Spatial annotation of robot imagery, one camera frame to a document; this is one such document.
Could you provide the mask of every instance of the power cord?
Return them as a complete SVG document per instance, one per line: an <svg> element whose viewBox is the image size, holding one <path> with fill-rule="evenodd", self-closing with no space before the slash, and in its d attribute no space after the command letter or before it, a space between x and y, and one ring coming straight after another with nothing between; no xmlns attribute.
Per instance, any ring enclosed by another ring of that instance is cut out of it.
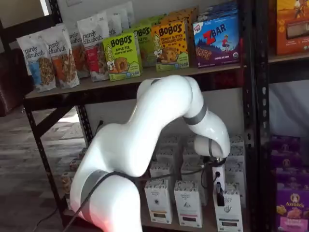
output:
<svg viewBox="0 0 309 232"><path fill-rule="evenodd" d="M55 209L50 215L48 215L48 216L46 216L45 218L41 219L41 220L36 224L36 226L34 227L34 229L33 229L32 232L35 232L35 231L36 231L37 227L40 225L41 222L43 222L43 221L45 221L45 220L51 218L51 217L57 212L57 209L58 209L58 207L56 207L56 209Z"/></svg>

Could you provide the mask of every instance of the granola bag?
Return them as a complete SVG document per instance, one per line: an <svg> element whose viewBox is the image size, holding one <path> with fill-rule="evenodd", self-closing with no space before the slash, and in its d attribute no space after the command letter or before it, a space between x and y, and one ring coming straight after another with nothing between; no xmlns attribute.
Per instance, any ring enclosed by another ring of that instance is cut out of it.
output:
<svg viewBox="0 0 309 232"><path fill-rule="evenodd" d="M61 88L73 88L79 85L70 37L65 25L58 24L44 30L42 38L48 46Z"/></svg>
<svg viewBox="0 0 309 232"><path fill-rule="evenodd" d="M77 70L78 77L85 78L90 76L89 67L86 59L86 51L82 42L81 35L77 28L77 24L74 27L68 28L70 42L72 46L73 57Z"/></svg>
<svg viewBox="0 0 309 232"><path fill-rule="evenodd" d="M108 69L103 48L103 39L110 36L106 12L77 22L92 81L108 80Z"/></svg>
<svg viewBox="0 0 309 232"><path fill-rule="evenodd" d="M28 63L35 88L44 92L56 87L53 64L42 40L41 31L17 38Z"/></svg>

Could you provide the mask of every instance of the clif z bar box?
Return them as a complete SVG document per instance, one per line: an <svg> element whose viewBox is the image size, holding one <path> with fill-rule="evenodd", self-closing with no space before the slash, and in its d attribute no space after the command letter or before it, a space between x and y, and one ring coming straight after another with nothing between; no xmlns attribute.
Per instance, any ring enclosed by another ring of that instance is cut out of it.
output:
<svg viewBox="0 0 309 232"><path fill-rule="evenodd" d="M196 22L193 29L199 68L239 62L237 14Z"/></svg>

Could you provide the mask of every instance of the bobo's box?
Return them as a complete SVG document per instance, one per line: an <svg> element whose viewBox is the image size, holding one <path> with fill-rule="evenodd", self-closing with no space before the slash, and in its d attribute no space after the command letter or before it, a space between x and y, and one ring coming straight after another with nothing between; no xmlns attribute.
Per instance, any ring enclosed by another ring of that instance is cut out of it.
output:
<svg viewBox="0 0 309 232"><path fill-rule="evenodd" d="M218 206L217 196L213 195L218 231L243 232L238 185L226 183L223 197L225 205Z"/></svg>
<svg viewBox="0 0 309 232"><path fill-rule="evenodd" d="M280 183L277 188L276 229L287 232L308 231L308 186Z"/></svg>
<svg viewBox="0 0 309 232"><path fill-rule="evenodd" d="M122 33L103 40L111 81L142 74L140 46L136 32Z"/></svg>
<svg viewBox="0 0 309 232"><path fill-rule="evenodd" d="M172 223L173 214L167 182L166 179L157 179L146 183L145 193L152 222Z"/></svg>
<svg viewBox="0 0 309 232"><path fill-rule="evenodd" d="M187 20L153 26L151 37L157 72L189 67Z"/></svg>
<svg viewBox="0 0 309 232"><path fill-rule="evenodd" d="M176 181L174 193L179 224L201 228L203 216L197 184L194 181Z"/></svg>
<svg viewBox="0 0 309 232"><path fill-rule="evenodd" d="M239 62L237 14L196 22L193 29L199 68Z"/></svg>
<svg viewBox="0 0 309 232"><path fill-rule="evenodd" d="M306 0L277 0L277 54L307 51L309 8Z"/></svg>

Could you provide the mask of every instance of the bobo's peanut butter chocolate chip box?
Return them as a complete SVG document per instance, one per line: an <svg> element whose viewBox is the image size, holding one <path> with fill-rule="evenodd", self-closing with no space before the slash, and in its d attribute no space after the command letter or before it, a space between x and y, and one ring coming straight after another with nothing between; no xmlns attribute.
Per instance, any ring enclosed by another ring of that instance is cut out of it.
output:
<svg viewBox="0 0 309 232"><path fill-rule="evenodd" d="M142 74L140 47L136 32L126 32L103 40L111 81Z"/></svg>
<svg viewBox="0 0 309 232"><path fill-rule="evenodd" d="M157 72L189 67L186 20L153 26L151 37Z"/></svg>

